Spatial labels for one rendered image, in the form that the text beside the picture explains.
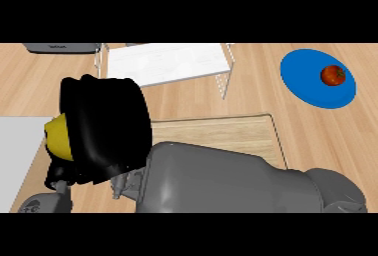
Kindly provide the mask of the pale grey tray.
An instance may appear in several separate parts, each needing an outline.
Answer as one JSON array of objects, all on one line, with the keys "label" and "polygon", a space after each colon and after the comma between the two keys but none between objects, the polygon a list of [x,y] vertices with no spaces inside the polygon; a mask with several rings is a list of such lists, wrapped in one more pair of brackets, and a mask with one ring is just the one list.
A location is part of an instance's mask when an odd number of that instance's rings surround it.
[{"label": "pale grey tray", "polygon": [[0,116],[0,213],[9,213],[51,117]]}]

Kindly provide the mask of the blue plate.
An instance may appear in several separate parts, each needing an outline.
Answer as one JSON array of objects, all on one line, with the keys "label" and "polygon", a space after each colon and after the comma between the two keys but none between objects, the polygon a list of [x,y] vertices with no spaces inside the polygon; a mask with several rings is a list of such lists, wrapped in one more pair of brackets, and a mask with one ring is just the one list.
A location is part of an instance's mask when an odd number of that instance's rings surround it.
[{"label": "blue plate", "polygon": [[[346,74],[346,81],[330,86],[321,78],[322,70],[339,66]],[[281,78],[288,90],[308,104],[337,109],[347,106],[358,94],[353,74],[343,62],[325,52],[315,49],[297,49],[281,60]]]}]

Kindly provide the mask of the yellow lemon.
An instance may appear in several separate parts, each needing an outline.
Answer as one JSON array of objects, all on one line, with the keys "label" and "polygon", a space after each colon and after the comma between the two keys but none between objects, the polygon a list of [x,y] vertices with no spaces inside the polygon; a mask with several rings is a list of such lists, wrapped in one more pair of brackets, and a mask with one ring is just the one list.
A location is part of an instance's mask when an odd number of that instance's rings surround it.
[{"label": "yellow lemon", "polygon": [[64,160],[73,161],[70,136],[65,115],[61,114],[45,124],[46,145],[52,154]]}]

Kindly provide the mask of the red tomato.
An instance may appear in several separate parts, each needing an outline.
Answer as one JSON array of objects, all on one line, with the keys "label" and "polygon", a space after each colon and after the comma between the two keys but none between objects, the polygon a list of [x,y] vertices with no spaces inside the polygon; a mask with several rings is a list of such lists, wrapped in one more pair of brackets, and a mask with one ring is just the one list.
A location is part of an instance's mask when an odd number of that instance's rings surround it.
[{"label": "red tomato", "polygon": [[321,80],[328,86],[339,86],[346,81],[346,71],[337,65],[330,65],[322,69]]}]

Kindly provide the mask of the pale wooden cutting board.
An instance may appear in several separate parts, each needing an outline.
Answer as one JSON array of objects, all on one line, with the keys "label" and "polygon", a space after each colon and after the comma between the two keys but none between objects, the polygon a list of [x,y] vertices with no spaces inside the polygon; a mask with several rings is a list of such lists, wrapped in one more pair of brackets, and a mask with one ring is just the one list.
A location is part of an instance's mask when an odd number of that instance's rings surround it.
[{"label": "pale wooden cutting board", "polygon": [[257,155],[275,167],[288,168],[269,113],[154,121],[153,133],[154,143],[175,141]]}]

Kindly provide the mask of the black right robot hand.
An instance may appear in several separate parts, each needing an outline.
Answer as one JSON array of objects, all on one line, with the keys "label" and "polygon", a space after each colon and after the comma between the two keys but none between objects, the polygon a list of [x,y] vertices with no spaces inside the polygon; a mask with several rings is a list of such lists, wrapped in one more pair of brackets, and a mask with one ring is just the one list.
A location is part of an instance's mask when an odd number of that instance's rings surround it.
[{"label": "black right robot hand", "polygon": [[147,166],[153,148],[150,111],[139,85],[129,78],[86,74],[61,82],[60,111],[65,115],[71,156],[46,144],[52,162],[45,185],[99,184]]}]

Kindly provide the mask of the dark grey appliance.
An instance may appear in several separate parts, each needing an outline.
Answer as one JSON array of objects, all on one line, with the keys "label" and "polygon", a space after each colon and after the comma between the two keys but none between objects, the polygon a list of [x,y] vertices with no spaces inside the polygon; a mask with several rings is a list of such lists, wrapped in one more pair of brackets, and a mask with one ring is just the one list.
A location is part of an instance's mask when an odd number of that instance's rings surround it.
[{"label": "dark grey appliance", "polygon": [[95,54],[101,43],[24,43],[27,50],[39,54]]}]

